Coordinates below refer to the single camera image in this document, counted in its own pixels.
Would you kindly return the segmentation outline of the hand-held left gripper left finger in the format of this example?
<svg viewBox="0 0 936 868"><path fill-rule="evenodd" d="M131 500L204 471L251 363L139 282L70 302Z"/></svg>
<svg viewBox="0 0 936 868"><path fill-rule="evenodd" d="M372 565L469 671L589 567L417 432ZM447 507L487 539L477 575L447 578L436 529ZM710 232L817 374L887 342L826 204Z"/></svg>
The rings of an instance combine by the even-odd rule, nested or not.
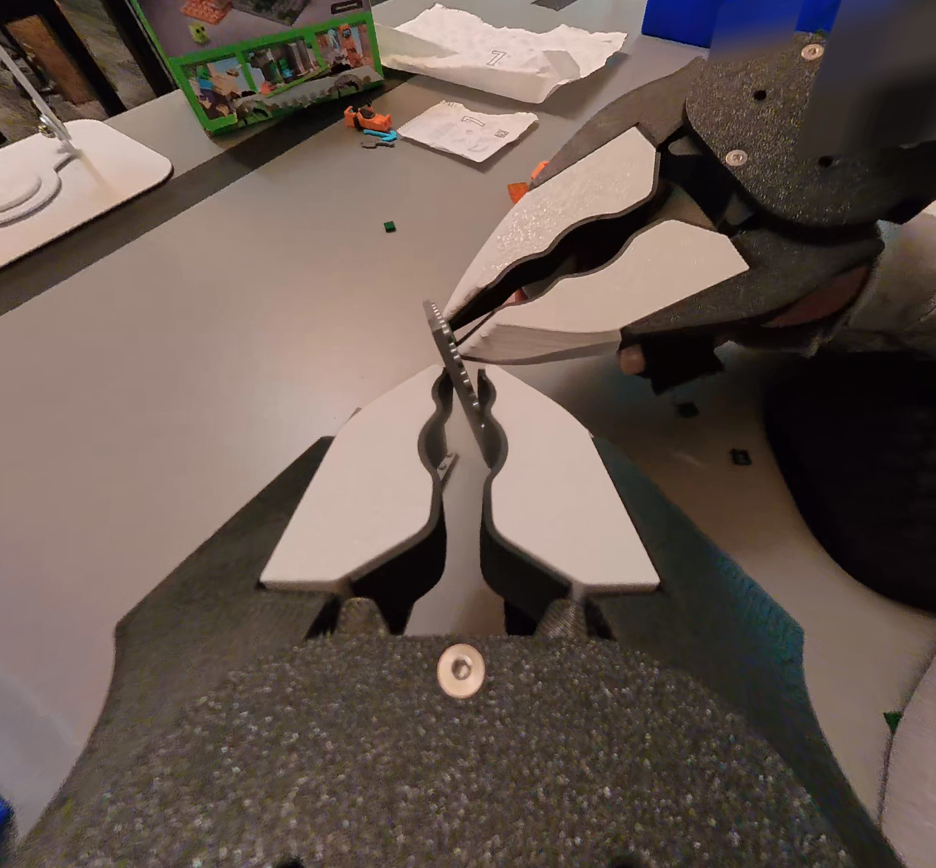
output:
<svg viewBox="0 0 936 868"><path fill-rule="evenodd" d="M391 633L441 580L448 533L439 466L449 376L431 365L333 438L261 571L272 591L372 600Z"/></svg>

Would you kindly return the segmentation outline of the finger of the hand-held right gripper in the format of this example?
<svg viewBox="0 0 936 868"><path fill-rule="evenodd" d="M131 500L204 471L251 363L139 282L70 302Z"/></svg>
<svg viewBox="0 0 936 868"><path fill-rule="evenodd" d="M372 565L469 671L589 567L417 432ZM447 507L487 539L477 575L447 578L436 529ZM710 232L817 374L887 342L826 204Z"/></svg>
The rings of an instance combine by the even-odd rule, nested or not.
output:
<svg viewBox="0 0 936 868"><path fill-rule="evenodd" d="M503 298L515 271L548 266L568 235L600 219L616 219L657 191L659 152L633 127L530 190L500 220L453 289L443 312L465 325Z"/></svg>
<svg viewBox="0 0 936 868"><path fill-rule="evenodd" d="M727 236L659 221L632 235L605 266L498 309L462 342L462 357L520 366L614 353L630 324L747 270Z"/></svg>

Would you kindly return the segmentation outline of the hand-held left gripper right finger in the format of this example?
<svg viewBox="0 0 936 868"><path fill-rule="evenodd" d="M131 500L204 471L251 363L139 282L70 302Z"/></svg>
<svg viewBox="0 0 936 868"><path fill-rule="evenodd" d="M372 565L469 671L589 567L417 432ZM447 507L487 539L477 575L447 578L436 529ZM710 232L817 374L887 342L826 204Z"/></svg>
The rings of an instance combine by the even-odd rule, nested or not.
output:
<svg viewBox="0 0 936 868"><path fill-rule="evenodd" d="M488 475L479 560L505 630L529 636L557 601L656 592L661 577L591 432L501 367L478 372Z"/></svg>

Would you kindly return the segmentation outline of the large dark grey lego plate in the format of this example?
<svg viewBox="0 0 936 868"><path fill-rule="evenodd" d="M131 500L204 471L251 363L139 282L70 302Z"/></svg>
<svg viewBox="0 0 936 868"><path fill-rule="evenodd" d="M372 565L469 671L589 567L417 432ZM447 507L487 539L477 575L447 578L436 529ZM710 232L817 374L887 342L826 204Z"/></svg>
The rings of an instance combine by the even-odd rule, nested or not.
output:
<svg viewBox="0 0 936 868"><path fill-rule="evenodd" d="M464 364L454 333L438 306L426 300L423 309L432 339L439 350L455 394L462 404L482 458L487 466L493 462L492 432L488 428L486 410L476 393L472 378Z"/></svg>

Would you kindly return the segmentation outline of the person's right forearm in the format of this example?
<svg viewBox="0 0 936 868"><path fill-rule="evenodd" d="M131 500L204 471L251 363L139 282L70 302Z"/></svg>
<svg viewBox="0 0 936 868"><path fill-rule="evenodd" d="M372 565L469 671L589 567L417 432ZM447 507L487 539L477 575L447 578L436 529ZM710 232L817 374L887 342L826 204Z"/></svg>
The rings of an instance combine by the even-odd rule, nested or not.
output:
<svg viewBox="0 0 936 868"><path fill-rule="evenodd" d="M849 351L935 357L935 205L885 234L868 282L839 329Z"/></svg>

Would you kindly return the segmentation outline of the orange and teal lego assembly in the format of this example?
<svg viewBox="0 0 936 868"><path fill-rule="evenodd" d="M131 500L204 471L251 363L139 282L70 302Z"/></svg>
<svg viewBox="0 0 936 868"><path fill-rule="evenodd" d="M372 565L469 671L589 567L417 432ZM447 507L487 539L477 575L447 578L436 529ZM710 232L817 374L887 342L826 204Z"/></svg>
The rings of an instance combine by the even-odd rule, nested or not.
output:
<svg viewBox="0 0 936 868"><path fill-rule="evenodd" d="M368 105L349 105L344 111L345 125L358 131L363 149L393 149L398 134L393 129L392 119L373 110Z"/></svg>

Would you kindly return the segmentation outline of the colourful lego box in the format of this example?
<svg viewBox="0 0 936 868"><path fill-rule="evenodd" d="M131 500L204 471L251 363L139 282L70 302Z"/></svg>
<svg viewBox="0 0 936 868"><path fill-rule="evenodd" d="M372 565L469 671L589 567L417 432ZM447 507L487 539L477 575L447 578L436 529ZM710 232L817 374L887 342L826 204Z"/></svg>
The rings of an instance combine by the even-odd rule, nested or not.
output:
<svg viewBox="0 0 936 868"><path fill-rule="evenodd" d="M127 1L207 135L384 81L370 0Z"/></svg>

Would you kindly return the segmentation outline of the person's right hand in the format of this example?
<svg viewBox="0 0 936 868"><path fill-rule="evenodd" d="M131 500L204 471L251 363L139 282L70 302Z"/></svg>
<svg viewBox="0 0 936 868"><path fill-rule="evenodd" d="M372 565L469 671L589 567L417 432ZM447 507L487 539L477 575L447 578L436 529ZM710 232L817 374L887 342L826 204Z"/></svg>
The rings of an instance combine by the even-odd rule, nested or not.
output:
<svg viewBox="0 0 936 868"><path fill-rule="evenodd" d="M858 298L871 276L872 266L859 266L839 274L824 286L814 290L778 315L762 324L762 330L773 333L786 329L825 324L848 309Z"/></svg>

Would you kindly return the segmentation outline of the white instruction sheet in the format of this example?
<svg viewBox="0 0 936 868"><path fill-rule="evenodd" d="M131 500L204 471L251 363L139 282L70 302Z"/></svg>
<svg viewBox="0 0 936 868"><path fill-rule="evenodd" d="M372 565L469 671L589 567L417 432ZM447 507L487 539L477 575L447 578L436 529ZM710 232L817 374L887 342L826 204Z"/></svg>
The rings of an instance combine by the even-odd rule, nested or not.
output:
<svg viewBox="0 0 936 868"><path fill-rule="evenodd" d="M531 112L490 114L443 101L396 128L396 134L426 148L482 163L520 140L538 121Z"/></svg>

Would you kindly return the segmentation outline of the white crumpled paper bag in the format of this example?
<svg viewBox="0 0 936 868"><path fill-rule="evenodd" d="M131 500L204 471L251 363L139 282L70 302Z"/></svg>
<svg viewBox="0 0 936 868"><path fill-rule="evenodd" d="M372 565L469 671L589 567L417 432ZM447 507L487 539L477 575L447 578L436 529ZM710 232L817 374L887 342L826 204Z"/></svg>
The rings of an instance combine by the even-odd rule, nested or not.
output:
<svg viewBox="0 0 936 868"><path fill-rule="evenodd" d="M531 104L600 70L627 39L567 24L495 27L441 4L395 27L377 24L376 36L385 67Z"/></svg>

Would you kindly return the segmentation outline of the white stand base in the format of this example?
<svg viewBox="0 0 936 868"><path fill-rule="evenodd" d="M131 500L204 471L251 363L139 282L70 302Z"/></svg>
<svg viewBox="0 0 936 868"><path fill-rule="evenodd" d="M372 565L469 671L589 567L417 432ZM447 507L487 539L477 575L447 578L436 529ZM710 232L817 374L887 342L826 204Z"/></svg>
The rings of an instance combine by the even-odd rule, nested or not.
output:
<svg viewBox="0 0 936 868"><path fill-rule="evenodd" d="M12 57L2 63L39 114L40 131L1 149L1 266L6 267L165 182L169 159L90 119L64 123Z"/></svg>

